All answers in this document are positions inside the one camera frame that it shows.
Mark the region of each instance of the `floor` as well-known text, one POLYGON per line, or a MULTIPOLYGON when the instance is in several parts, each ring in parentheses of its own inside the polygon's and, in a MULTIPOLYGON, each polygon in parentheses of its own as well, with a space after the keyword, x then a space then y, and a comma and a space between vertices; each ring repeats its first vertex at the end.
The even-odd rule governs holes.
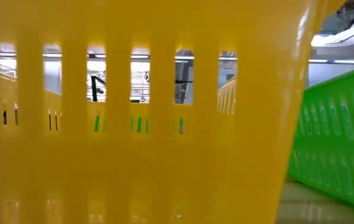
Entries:
POLYGON ((288 180, 276 224, 302 223, 354 224, 354 207, 288 180))

